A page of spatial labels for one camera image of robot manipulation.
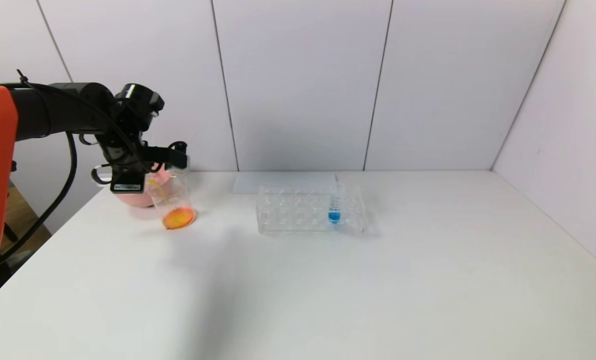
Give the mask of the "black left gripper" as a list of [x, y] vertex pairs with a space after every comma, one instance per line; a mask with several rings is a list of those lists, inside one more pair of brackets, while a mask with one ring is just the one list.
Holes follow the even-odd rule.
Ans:
[[135, 153], [124, 146], [102, 145], [101, 150], [106, 160], [101, 168], [108, 170], [101, 176], [101, 184], [108, 185], [114, 194], [142, 194], [146, 173]]

